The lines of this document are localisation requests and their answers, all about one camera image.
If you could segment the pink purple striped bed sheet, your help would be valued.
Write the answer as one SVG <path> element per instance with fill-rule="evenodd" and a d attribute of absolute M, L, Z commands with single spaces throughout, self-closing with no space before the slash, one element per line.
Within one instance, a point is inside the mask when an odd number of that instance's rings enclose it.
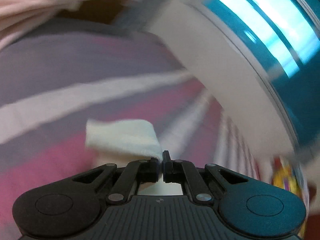
<path fill-rule="evenodd" d="M 174 159 L 259 179 L 250 150 L 211 92 L 155 36 L 55 19 L 1 50 L 1 239 L 18 239 L 25 191 L 100 166 L 89 119 L 143 119 Z"/>

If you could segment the cream white knit sweater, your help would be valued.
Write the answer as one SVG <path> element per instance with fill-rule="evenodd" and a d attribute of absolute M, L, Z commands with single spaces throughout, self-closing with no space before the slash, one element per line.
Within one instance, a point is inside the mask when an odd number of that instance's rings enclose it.
<path fill-rule="evenodd" d="M 125 167 L 136 160 L 163 161 L 152 123 L 142 119 L 103 122 L 89 119 L 85 146 L 94 153 L 93 167 L 114 163 Z"/>

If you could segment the window with white frame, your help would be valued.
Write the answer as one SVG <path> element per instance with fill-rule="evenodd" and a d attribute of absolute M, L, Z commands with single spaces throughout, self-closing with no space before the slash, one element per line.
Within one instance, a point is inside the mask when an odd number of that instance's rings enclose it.
<path fill-rule="evenodd" d="M 319 134 L 319 0 L 184 0 L 231 42 L 269 92 L 294 146 Z"/>

